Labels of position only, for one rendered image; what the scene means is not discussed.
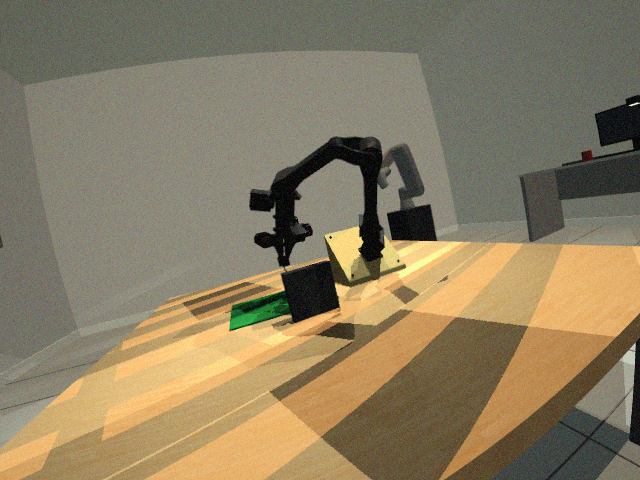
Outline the green circuit board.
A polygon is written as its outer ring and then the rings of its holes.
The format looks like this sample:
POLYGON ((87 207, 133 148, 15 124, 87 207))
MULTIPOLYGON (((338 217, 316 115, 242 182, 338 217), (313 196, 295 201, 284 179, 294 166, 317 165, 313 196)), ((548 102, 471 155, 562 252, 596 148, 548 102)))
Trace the green circuit board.
POLYGON ((229 332, 288 314, 291 311, 284 290, 241 302, 232 305, 229 332))

